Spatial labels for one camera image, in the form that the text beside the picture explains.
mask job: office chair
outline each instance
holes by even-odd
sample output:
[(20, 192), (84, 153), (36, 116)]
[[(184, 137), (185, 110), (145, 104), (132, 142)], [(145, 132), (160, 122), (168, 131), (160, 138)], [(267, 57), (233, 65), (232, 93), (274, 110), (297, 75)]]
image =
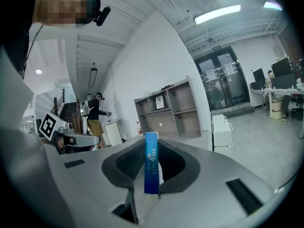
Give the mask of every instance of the office chair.
[(291, 110), (291, 118), (294, 117), (295, 113), (302, 113), (303, 114), (303, 103), (304, 103), (304, 96), (303, 95), (294, 95), (295, 97), (292, 99), (293, 102), (296, 102), (296, 106), (299, 106), (298, 108), (293, 108)]

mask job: glass door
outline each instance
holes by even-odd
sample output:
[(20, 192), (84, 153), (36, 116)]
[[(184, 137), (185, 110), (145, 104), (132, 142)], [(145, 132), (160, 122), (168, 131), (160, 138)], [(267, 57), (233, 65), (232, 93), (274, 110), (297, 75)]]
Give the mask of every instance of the glass door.
[(227, 98), (227, 85), (222, 80), (223, 72), (216, 67), (212, 59), (199, 63), (200, 77), (203, 81), (209, 107), (218, 110), (230, 106)]
[(206, 90), (210, 110), (249, 101), (243, 72), (231, 47), (196, 59), (195, 63)]
[(230, 89), (232, 105), (246, 102), (246, 93), (241, 82), (240, 72), (237, 69), (236, 60), (232, 59), (230, 53), (217, 56), (217, 60), (224, 71), (224, 77)]

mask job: ceiling lamp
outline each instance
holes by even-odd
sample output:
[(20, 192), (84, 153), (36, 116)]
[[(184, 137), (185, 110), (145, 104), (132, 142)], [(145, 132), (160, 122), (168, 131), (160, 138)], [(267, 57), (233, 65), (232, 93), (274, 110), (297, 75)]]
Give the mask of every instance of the ceiling lamp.
[(89, 88), (94, 87), (96, 75), (97, 75), (97, 68), (92, 68), (91, 72), (90, 72), (90, 78), (89, 78)]
[(36, 70), (36, 74), (42, 74), (41, 69), (37, 69), (37, 70)]
[(198, 25), (198, 24), (203, 23), (207, 20), (214, 19), (216, 17), (222, 16), (222, 15), (225, 15), (225, 14), (239, 12), (240, 10), (241, 10), (241, 5), (234, 5), (234, 6), (230, 6), (230, 7), (225, 7), (225, 8), (222, 8), (222, 9), (217, 9), (217, 10), (205, 13), (205, 14), (195, 16), (194, 21)]
[(266, 9), (275, 9), (275, 10), (277, 9), (277, 10), (280, 10), (280, 11), (283, 10), (282, 7), (279, 4), (275, 3), (275, 2), (265, 2), (264, 8), (266, 8)]

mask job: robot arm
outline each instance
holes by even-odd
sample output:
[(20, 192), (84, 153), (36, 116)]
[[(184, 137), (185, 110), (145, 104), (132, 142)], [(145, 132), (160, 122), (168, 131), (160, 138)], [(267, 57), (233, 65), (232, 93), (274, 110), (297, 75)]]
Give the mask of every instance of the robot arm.
[(47, 113), (40, 125), (39, 131), (50, 141), (51, 145), (57, 148), (59, 153), (59, 136), (62, 136), (64, 141), (65, 139), (73, 138), (73, 144), (71, 144), (70, 141), (65, 141), (66, 147), (69, 147), (71, 150), (70, 152), (75, 152), (77, 150), (76, 148), (94, 146), (100, 143), (100, 139), (97, 136), (75, 133), (71, 123), (63, 121), (52, 113)]

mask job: white table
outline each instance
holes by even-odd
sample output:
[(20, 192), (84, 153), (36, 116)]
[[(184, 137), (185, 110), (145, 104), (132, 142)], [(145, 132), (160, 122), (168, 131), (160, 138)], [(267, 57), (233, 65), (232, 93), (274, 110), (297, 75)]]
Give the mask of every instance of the white table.
[[(271, 99), (271, 94), (274, 93), (276, 95), (291, 95), (291, 94), (299, 94), (299, 95), (304, 95), (304, 88), (301, 90), (296, 90), (296, 89), (259, 89), (259, 90), (250, 90), (252, 94), (261, 94), (262, 95), (262, 102), (264, 102), (264, 97), (263, 93), (268, 94), (269, 96), (269, 117), (272, 118), (272, 99)], [(302, 121), (302, 128), (300, 132), (300, 139), (303, 138), (304, 135), (304, 116), (303, 116), (303, 121)]]
[(114, 120), (110, 120), (110, 122), (107, 121), (107, 122), (101, 123), (103, 130), (104, 130), (103, 135), (106, 135), (106, 136), (104, 136), (104, 140), (107, 144), (106, 138), (108, 138), (111, 146), (123, 143), (119, 130), (118, 130), (118, 125), (117, 125), (118, 121), (119, 121), (119, 119), (114, 119)]

